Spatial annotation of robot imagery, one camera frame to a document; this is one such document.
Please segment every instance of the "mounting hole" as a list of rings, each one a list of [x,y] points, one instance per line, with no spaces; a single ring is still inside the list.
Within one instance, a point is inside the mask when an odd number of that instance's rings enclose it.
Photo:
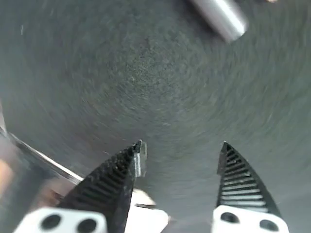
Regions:
[[[231,222],[231,223],[239,223],[239,218],[234,215],[233,213],[230,212],[225,212],[220,216],[220,219],[226,222]]]
[[[58,226],[60,220],[61,217],[59,215],[50,215],[41,222],[41,228],[44,230],[51,230]]]
[[[78,233],[92,233],[96,229],[96,221],[93,219],[85,219],[78,225]]]
[[[260,225],[261,228],[266,229],[268,231],[278,232],[277,225],[274,222],[272,222],[272,221],[262,220],[262,221],[260,221],[259,225]]]

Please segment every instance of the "small white object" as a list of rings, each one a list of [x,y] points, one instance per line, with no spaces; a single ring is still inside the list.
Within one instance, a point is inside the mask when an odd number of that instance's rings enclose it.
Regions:
[[[49,221],[48,225],[44,224],[51,216],[55,216],[56,219]],[[85,220],[96,223],[92,233],[108,233],[106,218],[100,213],[51,207],[27,214],[14,233],[78,233],[79,224]]]
[[[237,217],[238,222],[222,220],[224,213]],[[270,222],[276,229],[268,230],[260,226],[262,221]],[[289,233],[285,221],[275,215],[246,210],[226,205],[218,206],[213,212],[212,233]]]

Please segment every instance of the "silver cylinder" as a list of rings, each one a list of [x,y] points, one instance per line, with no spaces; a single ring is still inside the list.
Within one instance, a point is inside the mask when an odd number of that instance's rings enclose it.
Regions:
[[[246,32],[248,20],[233,0],[191,1],[226,42],[237,40]]]

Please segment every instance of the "dark gray carpet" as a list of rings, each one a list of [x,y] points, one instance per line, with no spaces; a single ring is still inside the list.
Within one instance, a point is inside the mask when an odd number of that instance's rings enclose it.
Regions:
[[[80,175],[147,141],[139,185],[193,233],[226,140],[309,232],[311,4],[239,4],[250,28],[227,45],[182,0],[1,0],[8,129]]]

